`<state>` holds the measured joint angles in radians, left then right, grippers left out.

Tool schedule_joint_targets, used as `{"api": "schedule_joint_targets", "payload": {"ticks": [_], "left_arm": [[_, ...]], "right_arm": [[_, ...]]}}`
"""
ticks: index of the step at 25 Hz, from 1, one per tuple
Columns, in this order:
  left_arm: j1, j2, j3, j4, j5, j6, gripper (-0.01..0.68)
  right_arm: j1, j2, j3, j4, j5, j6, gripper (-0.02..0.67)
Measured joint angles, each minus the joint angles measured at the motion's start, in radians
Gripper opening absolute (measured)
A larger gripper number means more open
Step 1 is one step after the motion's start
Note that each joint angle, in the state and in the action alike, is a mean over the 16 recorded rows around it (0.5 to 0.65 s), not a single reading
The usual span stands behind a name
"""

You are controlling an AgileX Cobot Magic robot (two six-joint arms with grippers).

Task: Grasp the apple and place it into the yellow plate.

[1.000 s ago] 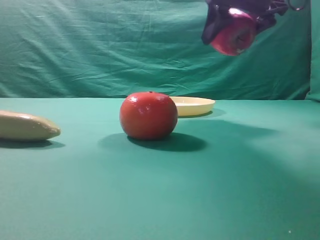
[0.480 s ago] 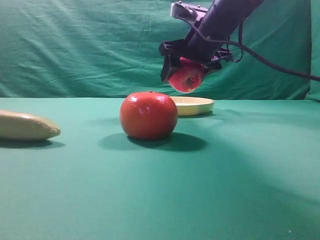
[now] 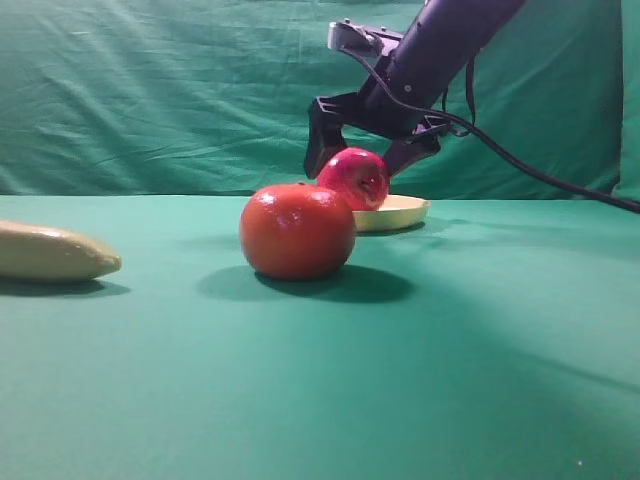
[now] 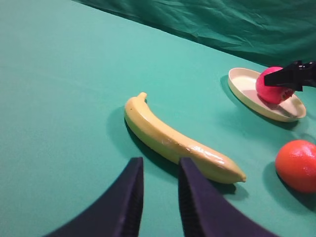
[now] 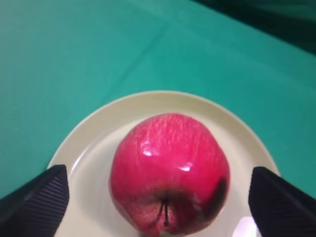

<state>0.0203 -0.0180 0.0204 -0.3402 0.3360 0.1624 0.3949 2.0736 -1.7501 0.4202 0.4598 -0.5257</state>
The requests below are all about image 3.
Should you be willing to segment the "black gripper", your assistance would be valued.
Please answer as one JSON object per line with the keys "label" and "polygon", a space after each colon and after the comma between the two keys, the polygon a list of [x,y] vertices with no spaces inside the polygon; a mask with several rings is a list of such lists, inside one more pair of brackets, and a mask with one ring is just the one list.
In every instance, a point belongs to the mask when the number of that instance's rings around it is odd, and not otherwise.
{"label": "black gripper", "polygon": [[394,140],[382,160],[389,176],[395,176],[415,163],[438,154],[441,150],[437,136],[468,135],[468,122],[446,111],[448,91],[436,95],[441,108],[435,110],[403,93],[411,95],[412,86],[394,82],[387,68],[393,55],[383,55],[375,64],[361,52],[341,47],[368,73],[362,87],[355,92],[336,96],[316,97],[308,109],[308,143],[303,162],[304,172],[315,179],[328,161],[346,147],[342,134],[348,125],[383,138],[422,138],[410,142]]}

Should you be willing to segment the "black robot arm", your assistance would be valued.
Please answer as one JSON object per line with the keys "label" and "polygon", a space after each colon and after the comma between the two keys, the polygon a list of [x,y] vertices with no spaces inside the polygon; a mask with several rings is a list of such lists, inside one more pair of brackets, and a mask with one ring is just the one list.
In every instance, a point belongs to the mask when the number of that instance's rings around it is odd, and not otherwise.
{"label": "black robot arm", "polygon": [[357,24],[330,24],[329,49],[346,54],[368,72],[355,92],[319,96],[311,103],[303,163],[310,179],[347,146],[344,126],[389,140],[383,162],[390,175],[437,154],[450,120],[435,102],[461,71],[521,8],[519,1],[427,1],[404,33]]}

